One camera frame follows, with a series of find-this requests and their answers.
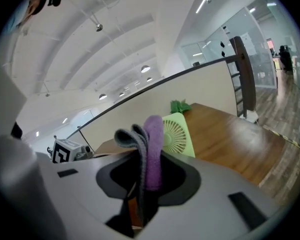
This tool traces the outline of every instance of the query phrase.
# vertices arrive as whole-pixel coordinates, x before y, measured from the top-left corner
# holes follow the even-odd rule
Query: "wooden table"
[[[281,157],[285,140],[258,125],[197,103],[183,115],[197,159],[231,168],[255,185]],[[95,153],[127,150],[111,139]]]

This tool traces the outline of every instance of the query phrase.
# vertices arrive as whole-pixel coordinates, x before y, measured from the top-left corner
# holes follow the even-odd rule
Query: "fan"
[[[163,120],[163,150],[165,152],[184,154],[196,157],[185,117],[181,113],[173,113]]]

